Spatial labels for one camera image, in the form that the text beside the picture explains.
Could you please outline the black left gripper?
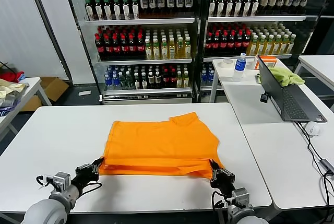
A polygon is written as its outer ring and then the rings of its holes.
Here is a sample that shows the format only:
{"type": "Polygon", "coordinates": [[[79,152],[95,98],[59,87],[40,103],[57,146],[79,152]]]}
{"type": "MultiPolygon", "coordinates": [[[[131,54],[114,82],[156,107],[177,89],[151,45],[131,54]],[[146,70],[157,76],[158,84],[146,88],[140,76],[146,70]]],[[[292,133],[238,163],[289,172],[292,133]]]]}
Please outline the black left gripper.
{"type": "Polygon", "coordinates": [[[82,195],[83,189],[90,182],[97,182],[99,178],[100,167],[103,165],[104,157],[98,158],[92,163],[86,163],[78,166],[75,169],[76,176],[71,180],[71,184],[74,185],[82,195]]]}

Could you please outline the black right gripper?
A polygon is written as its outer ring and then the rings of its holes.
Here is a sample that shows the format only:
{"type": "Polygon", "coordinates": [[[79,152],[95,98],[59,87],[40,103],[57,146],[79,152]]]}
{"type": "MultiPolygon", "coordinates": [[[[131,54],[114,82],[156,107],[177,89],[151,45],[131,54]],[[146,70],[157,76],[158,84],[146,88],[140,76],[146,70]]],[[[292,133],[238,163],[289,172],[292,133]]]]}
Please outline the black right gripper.
{"type": "Polygon", "coordinates": [[[235,181],[234,173],[220,167],[214,160],[209,160],[209,163],[212,169],[212,177],[210,180],[211,187],[217,188],[221,192],[232,192],[235,190],[233,185],[235,181]]]}

